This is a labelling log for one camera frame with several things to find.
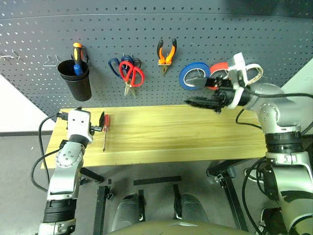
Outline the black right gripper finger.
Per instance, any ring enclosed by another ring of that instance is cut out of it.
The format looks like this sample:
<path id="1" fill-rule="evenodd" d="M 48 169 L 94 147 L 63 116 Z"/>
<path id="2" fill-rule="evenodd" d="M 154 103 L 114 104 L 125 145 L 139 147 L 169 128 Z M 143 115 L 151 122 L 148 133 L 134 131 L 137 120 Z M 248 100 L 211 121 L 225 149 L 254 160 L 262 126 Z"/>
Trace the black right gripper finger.
<path id="1" fill-rule="evenodd" d="M 218 101 L 211 100 L 205 97 L 191 97 L 184 101 L 186 104 L 197 108 L 210 109 L 215 112 L 220 111 L 220 104 Z"/>
<path id="2" fill-rule="evenodd" d="M 191 88 L 202 88 L 208 85 L 208 78 L 206 77 L 193 77 L 186 80 L 186 85 Z"/>

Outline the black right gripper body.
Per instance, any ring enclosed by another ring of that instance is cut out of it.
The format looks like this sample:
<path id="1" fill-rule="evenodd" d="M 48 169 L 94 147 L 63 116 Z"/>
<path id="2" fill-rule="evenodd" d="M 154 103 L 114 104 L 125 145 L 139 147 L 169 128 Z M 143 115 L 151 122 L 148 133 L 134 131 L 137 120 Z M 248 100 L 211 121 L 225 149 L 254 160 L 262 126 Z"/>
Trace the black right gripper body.
<path id="1" fill-rule="evenodd" d="M 234 109 L 240 104 L 241 89 L 234 89 L 229 78 L 208 78 L 207 88 L 214 91 L 209 98 L 207 109 L 220 113 L 224 107 Z"/>

